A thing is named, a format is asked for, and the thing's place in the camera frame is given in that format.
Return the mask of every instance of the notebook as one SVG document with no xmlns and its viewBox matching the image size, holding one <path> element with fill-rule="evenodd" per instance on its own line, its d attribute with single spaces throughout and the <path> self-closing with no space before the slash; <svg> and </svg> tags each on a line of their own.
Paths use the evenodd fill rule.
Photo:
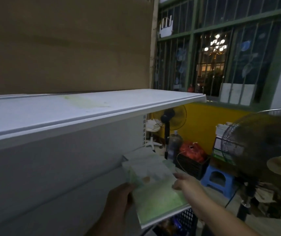
<svg viewBox="0 0 281 236">
<path fill-rule="evenodd" d="M 122 163 L 127 181 L 136 186 L 132 195 L 141 228 L 190 208 L 182 192 L 172 189 L 176 178 L 169 161 L 145 147 L 124 157 L 128 159 Z"/>
</svg>

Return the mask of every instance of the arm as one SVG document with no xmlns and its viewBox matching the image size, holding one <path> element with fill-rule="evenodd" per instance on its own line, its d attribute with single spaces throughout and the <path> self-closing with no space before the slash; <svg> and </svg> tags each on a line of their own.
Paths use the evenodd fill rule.
<svg viewBox="0 0 281 236">
<path fill-rule="evenodd" d="M 198 218 L 203 220 L 216 236 L 259 236 L 240 219 L 212 201 L 199 182 L 184 174 L 175 174 L 178 179 L 173 188 L 182 190 Z"/>
<path fill-rule="evenodd" d="M 130 193 L 134 186 L 124 183 L 110 190 L 106 206 L 99 220 L 85 236 L 122 236 L 124 233 L 125 214 L 131 207 Z"/>
</svg>

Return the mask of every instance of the brown cardboard box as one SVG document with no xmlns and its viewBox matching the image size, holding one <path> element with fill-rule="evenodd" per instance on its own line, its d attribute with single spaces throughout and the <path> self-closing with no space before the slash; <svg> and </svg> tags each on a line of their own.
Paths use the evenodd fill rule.
<svg viewBox="0 0 281 236">
<path fill-rule="evenodd" d="M 153 4 L 0 0 L 0 94 L 149 87 Z"/>
</svg>

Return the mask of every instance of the right hand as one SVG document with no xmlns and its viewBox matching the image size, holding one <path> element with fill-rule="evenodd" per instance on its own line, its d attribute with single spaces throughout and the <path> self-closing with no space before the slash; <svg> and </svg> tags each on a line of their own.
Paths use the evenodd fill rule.
<svg viewBox="0 0 281 236">
<path fill-rule="evenodd" d="M 203 210 L 207 207 L 207 204 L 211 199 L 207 196 L 201 184 L 194 177 L 181 173 L 174 173 L 174 176 L 177 180 L 172 188 L 175 190 L 182 190 L 184 197 L 191 205 L 196 216 L 202 218 Z"/>
</svg>

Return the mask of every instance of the wooden post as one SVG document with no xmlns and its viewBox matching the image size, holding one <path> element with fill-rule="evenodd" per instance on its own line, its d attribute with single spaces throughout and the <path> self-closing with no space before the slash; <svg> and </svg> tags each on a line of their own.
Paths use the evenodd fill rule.
<svg viewBox="0 0 281 236">
<path fill-rule="evenodd" d="M 150 62 L 149 62 L 149 88 L 153 88 L 154 66 L 157 45 L 157 21 L 159 0 L 154 0 L 154 11 L 151 25 Z"/>
</svg>

